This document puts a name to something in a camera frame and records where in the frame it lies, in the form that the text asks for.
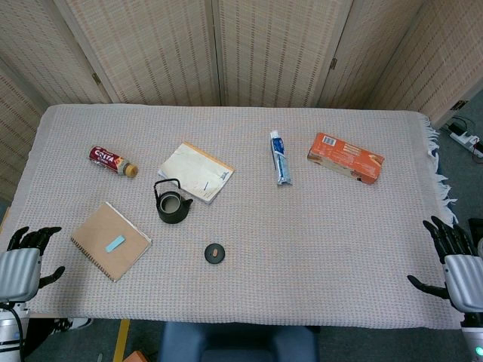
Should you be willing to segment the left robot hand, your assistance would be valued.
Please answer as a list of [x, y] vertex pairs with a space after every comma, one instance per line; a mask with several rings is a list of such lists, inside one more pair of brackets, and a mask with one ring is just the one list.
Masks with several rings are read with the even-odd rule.
[[65, 267], [42, 277], [42, 257], [51, 237], [62, 230], [59, 226], [29, 231], [29, 226], [15, 231], [7, 250], [1, 253], [1, 303], [28, 302], [38, 292], [59, 280]]

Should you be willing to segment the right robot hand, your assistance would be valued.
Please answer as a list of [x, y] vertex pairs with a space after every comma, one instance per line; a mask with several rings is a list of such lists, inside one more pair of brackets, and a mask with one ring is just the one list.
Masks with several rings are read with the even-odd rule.
[[457, 224], [448, 225], [436, 216], [424, 220], [445, 277], [443, 287], [422, 283], [413, 275], [409, 282], [419, 291], [449, 300], [462, 313], [482, 312], [482, 257], [475, 243]]

